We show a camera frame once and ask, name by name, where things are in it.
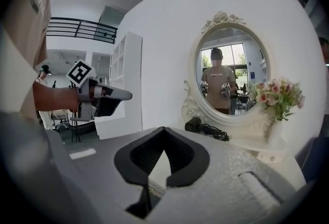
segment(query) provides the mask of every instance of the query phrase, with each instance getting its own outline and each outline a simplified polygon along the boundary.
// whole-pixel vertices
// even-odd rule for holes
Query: white mirror frame
[[[264,58],[267,61],[268,79],[271,80],[274,78],[274,62],[270,49],[264,40],[256,34],[250,26],[247,27],[246,25],[247,24],[244,23],[242,18],[238,18],[234,14],[228,16],[226,13],[220,11],[211,21],[207,21],[205,26],[202,28],[201,33],[194,41],[190,52],[188,63],[188,81],[184,81],[188,87],[185,89],[188,92],[188,97],[182,107],[182,116],[186,122],[191,120],[193,117],[200,117],[204,123],[207,122],[215,125],[220,124],[225,126],[237,126],[255,123],[256,120],[264,119],[266,117],[266,115],[264,116],[264,109],[259,103],[249,110],[248,113],[243,115],[232,116],[219,113],[207,103],[196,80],[196,61],[202,44],[212,33],[223,28],[235,28],[248,34],[258,44]],[[265,121],[262,121],[262,123],[265,123],[266,127],[269,125],[268,122]]]

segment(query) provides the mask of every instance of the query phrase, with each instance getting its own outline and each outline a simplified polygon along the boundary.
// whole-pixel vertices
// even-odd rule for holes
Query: balcony
[[[47,28],[47,36],[83,38],[115,44],[117,31],[115,27],[92,21],[52,17]]]

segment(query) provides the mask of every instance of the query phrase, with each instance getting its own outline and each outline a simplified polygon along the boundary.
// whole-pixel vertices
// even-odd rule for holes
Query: white vase
[[[276,120],[268,132],[267,143],[275,145],[282,134],[282,121]]]

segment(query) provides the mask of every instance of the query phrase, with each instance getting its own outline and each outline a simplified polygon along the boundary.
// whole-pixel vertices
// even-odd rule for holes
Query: cap
[[[46,74],[51,74],[48,65],[42,65],[40,71],[44,71]]]

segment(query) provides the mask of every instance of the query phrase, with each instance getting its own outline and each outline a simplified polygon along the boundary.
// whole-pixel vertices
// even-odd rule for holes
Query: bookshelf
[[[122,101],[113,115],[95,117],[100,139],[118,137],[142,130],[141,120],[141,52],[142,37],[127,32],[116,44],[109,64],[109,85],[133,94]]]

